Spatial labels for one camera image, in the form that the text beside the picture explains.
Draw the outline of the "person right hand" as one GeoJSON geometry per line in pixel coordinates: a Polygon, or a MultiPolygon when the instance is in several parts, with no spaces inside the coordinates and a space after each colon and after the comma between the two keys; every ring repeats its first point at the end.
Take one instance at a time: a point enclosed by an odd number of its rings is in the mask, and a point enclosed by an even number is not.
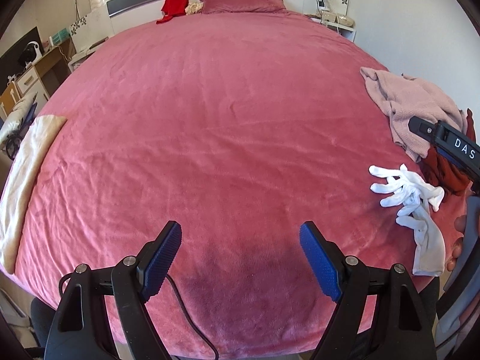
{"type": "Polygon", "coordinates": [[[465,228],[466,228],[465,214],[455,219],[454,228],[458,233],[461,234],[461,236],[458,239],[456,239],[452,245],[451,256],[446,263],[446,268],[448,272],[453,272],[454,268],[456,267],[457,260],[461,256],[461,253],[463,250],[463,241],[464,241],[465,228]]]}

